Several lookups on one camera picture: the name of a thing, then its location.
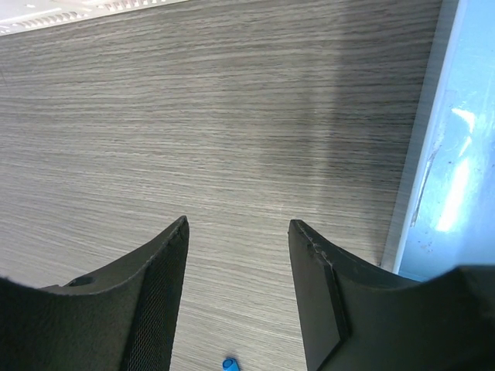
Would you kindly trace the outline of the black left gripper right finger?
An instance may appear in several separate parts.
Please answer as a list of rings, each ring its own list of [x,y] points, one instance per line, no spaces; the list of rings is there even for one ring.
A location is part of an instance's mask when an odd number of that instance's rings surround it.
[[[492,370],[494,269],[400,277],[292,220],[288,247],[310,370]]]

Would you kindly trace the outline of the light blue end bin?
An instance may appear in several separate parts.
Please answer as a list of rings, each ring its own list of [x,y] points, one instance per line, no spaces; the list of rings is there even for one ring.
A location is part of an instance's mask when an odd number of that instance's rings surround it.
[[[427,281],[494,262],[494,3],[444,1],[381,260]]]

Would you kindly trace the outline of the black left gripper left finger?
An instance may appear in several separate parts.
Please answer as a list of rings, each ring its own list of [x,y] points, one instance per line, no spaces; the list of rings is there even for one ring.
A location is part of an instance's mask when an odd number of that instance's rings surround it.
[[[189,247],[180,217],[64,286],[1,281],[3,370],[167,370]]]

